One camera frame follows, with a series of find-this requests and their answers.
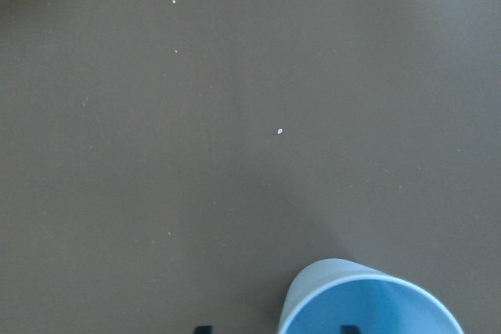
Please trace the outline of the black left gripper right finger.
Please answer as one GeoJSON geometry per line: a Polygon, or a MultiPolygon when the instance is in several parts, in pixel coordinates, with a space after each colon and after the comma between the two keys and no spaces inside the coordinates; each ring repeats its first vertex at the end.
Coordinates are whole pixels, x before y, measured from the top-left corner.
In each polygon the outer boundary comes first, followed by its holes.
{"type": "Polygon", "coordinates": [[[356,325],[342,325],[340,334],[360,334],[360,329],[356,325]]]}

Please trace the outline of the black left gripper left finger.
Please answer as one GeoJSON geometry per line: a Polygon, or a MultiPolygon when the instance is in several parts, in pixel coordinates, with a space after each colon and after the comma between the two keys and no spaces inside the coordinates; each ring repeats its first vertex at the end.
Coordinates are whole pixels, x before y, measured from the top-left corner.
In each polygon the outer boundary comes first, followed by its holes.
{"type": "Polygon", "coordinates": [[[213,333],[213,326],[212,325],[197,326],[194,329],[194,334],[212,334],[212,333],[213,333]]]}

